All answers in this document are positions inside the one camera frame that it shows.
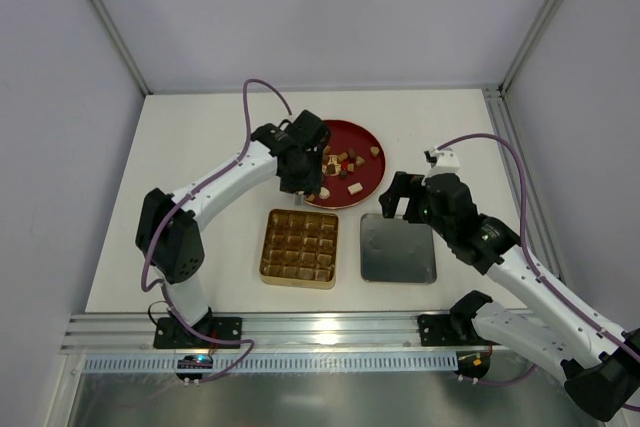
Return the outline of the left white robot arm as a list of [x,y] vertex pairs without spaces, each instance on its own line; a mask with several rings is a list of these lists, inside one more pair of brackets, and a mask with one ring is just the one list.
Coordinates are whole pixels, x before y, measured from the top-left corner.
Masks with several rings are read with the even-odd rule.
[[266,124],[235,158],[201,179],[172,193],[148,192],[135,235],[144,255],[142,290],[160,286],[172,316],[195,328],[210,315],[197,275],[205,260],[202,232],[238,198],[272,178],[282,193],[319,193],[329,138],[328,126],[316,118]]

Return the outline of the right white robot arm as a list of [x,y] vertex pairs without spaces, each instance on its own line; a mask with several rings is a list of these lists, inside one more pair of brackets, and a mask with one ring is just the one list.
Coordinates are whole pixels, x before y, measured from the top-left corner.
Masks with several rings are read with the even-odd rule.
[[386,218],[407,199],[405,221],[426,224],[458,260],[507,289],[540,325],[511,315],[473,291],[452,313],[482,339],[501,344],[546,370],[593,418],[611,420],[639,388],[639,332],[626,330],[591,308],[546,269],[520,236],[482,214],[454,173],[433,177],[395,173],[379,202]]

